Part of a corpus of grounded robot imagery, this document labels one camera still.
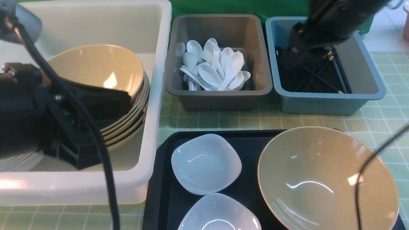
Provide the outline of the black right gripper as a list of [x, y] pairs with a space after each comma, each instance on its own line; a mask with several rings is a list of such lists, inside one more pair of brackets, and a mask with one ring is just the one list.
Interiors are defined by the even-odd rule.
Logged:
[[307, 23], [296, 23], [290, 32], [288, 48], [281, 57], [284, 68], [292, 70], [302, 64], [318, 61], [329, 52], [333, 37]]

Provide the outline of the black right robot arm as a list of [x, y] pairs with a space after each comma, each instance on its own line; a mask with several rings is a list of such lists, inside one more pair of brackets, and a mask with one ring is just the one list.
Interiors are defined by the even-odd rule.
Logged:
[[309, 16], [292, 26], [280, 63], [293, 69], [324, 57], [387, 4], [388, 0], [310, 0]]

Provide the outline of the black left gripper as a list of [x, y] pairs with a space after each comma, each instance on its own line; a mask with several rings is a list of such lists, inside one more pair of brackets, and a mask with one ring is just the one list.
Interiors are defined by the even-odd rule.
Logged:
[[[99, 128], [113, 124], [132, 109], [126, 91], [69, 81], [69, 88]], [[1, 159], [42, 152], [76, 169], [96, 165], [96, 143], [82, 116], [61, 93], [44, 85], [32, 64], [5, 63], [1, 73]]]

